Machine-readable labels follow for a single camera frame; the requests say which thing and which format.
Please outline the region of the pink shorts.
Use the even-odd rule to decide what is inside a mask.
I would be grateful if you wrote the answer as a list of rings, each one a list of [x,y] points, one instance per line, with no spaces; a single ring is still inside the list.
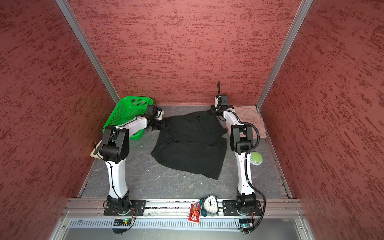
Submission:
[[[234,111],[241,121],[253,124],[258,129],[261,139],[267,137],[264,120],[257,112],[255,106],[235,106],[230,110]]]

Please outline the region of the black shorts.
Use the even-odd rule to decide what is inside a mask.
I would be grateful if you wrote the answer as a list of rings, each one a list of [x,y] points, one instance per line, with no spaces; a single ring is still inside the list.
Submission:
[[[164,119],[151,156],[161,165],[217,180],[227,152],[228,130],[209,111]]]

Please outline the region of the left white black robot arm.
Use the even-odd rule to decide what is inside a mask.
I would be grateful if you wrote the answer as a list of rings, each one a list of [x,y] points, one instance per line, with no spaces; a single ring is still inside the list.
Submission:
[[[121,216],[134,211],[125,177],[125,164],[130,152],[130,137],[148,127],[152,130],[163,129],[165,127],[163,114],[160,114],[159,117],[139,115],[124,124],[105,127],[101,143],[96,148],[96,154],[108,168],[110,189],[106,209]]]

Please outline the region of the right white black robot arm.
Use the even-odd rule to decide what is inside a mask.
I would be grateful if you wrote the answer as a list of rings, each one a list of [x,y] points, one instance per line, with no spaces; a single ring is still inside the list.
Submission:
[[[255,127],[242,121],[234,109],[211,106],[210,112],[214,116],[223,117],[230,124],[230,147],[235,154],[238,167],[236,207],[240,215],[248,215],[259,207],[251,176],[251,152],[255,148],[253,137]]]

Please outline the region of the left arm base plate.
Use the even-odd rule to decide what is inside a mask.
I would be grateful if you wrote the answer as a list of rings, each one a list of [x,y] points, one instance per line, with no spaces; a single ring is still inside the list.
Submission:
[[[123,214],[123,210],[114,209],[107,204],[104,204],[104,216],[118,216],[118,217],[125,217],[125,216],[143,216],[145,207],[146,207],[146,200],[130,200],[131,206],[130,209],[127,210],[125,214]]]

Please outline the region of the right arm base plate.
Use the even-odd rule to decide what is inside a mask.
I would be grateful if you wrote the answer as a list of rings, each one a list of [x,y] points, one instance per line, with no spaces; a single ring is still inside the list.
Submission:
[[[223,213],[224,216],[244,216],[250,217],[261,216],[262,215],[262,206],[261,202],[256,200],[252,203],[238,203],[234,200],[224,200],[223,201]]]

